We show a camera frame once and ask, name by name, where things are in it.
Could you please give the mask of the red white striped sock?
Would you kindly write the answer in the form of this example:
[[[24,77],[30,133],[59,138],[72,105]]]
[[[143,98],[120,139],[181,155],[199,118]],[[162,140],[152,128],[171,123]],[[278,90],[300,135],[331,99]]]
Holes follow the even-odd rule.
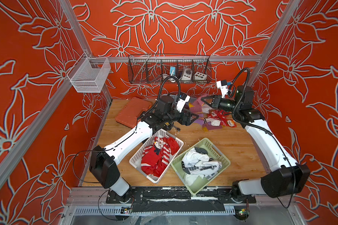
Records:
[[[161,155],[161,160],[159,162],[158,167],[165,169],[170,162],[171,148],[168,144],[168,139],[165,137],[158,138],[157,144],[158,144],[158,147],[160,148],[160,155]]]

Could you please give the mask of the white round socket adapter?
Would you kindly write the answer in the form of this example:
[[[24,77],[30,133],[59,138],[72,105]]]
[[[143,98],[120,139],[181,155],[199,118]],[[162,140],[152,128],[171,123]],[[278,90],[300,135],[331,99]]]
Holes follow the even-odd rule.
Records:
[[[192,70],[190,68],[184,67],[180,80],[191,81],[192,80]]]

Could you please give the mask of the blue perforated plastic basket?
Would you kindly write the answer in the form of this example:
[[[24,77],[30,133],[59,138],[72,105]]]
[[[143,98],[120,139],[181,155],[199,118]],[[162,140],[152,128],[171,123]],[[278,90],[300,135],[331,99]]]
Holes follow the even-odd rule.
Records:
[[[177,94],[175,94],[175,95],[174,94],[170,94],[169,96],[172,97],[175,101],[177,100]],[[179,97],[180,98],[185,97],[184,99],[186,99],[186,94],[181,93]]]

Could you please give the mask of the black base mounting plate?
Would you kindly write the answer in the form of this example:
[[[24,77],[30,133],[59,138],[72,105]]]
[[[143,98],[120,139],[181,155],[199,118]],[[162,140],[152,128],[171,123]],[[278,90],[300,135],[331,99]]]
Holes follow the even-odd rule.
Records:
[[[230,187],[205,187],[197,194],[191,194],[186,187],[132,187],[131,193],[121,198],[114,191],[107,194],[106,203],[128,204],[132,212],[224,212],[232,213],[226,206],[246,206],[255,204],[254,196],[234,200]]]

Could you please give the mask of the white perforated plastic basket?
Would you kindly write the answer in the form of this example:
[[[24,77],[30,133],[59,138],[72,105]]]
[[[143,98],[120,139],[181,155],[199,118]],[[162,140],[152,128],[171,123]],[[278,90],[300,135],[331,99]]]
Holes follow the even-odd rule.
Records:
[[[149,145],[155,145],[157,148],[158,144],[157,144],[157,140],[158,138],[169,138],[172,137],[176,140],[176,142],[179,144],[179,150],[178,152],[173,156],[170,156],[170,162],[168,164],[168,166],[165,169],[159,168],[160,171],[160,177],[154,177],[152,175],[147,175],[145,174],[142,169],[141,169],[141,159],[142,159],[142,152],[143,150],[149,146]],[[174,135],[170,134],[167,131],[164,131],[163,129],[159,130],[158,132],[156,132],[153,136],[151,136],[140,148],[139,150],[131,157],[130,159],[130,164],[136,169],[138,170],[142,175],[144,175],[147,179],[149,179],[152,183],[158,183],[162,177],[164,176],[164,174],[167,172],[171,162],[174,160],[174,158],[178,155],[178,153],[181,151],[182,147],[184,145],[184,142],[182,140],[180,140],[179,138],[175,137]]]

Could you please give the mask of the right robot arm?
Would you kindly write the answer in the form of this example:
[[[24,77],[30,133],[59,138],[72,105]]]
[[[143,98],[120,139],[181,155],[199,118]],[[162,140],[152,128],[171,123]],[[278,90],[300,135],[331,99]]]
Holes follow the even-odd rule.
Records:
[[[266,171],[262,178],[233,182],[233,200],[240,201],[251,195],[267,195],[271,198],[293,196],[304,189],[310,175],[309,167],[301,165],[288,153],[271,132],[262,113],[253,108],[246,94],[241,94],[235,100],[220,95],[203,97],[201,100],[213,109],[230,113],[235,122],[246,130]]]

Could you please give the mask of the orange plastic tool case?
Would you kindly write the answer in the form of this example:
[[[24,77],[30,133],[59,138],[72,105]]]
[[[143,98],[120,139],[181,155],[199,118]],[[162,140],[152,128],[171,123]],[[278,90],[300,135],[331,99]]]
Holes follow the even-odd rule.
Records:
[[[149,101],[142,100],[140,98],[132,98],[115,117],[115,121],[134,128],[137,124],[137,118],[147,110],[150,109],[152,104]]]

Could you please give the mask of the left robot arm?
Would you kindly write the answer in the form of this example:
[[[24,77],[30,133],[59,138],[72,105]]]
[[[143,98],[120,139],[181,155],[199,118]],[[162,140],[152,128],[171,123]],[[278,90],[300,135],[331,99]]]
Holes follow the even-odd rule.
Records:
[[[114,191],[121,198],[131,196],[131,186],[122,178],[118,165],[136,146],[149,139],[160,129],[171,130],[174,122],[189,126],[199,115],[183,109],[161,113],[158,110],[147,112],[140,122],[124,136],[105,147],[96,146],[92,150],[89,171],[104,187]]]

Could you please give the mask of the green perforated plastic basket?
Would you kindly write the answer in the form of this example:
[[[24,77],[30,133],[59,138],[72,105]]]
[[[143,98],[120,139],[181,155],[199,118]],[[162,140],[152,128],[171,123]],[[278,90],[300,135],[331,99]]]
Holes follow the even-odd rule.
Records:
[[[230,164],[230,160],[208,138],[201,139],[171,162],[192,195],[197,195]]]

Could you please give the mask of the blue white charger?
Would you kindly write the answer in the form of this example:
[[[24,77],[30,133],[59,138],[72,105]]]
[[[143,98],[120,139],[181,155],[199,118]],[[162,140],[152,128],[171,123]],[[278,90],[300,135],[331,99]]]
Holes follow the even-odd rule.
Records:
[[[177,69],[175,66],[170,67],[170,76],[174,76],[174,77],[177,76]]]

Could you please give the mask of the red christmas sock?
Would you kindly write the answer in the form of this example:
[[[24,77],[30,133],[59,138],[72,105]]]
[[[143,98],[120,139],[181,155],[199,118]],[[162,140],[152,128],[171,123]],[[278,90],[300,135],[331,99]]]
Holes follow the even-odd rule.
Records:
[[[171,149],[171,155],[174,156],[179,150],[179,144],[172,137],[169,137],[167,140],[168,140],[168,145]]]

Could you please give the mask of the red cat face sock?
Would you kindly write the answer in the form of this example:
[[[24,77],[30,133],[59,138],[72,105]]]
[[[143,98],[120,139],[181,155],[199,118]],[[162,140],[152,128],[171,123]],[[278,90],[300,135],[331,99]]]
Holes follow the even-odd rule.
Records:
[[[222,126],[228,126],[228,127],[234,127],[235,128],[237,125],[236,125],[234,119],[228,118],[229,115],[230,115],[229,113],[226,113],[223,110],[214,110],[214,111],[210,112],[207,115],[207,117],[220,120]]]

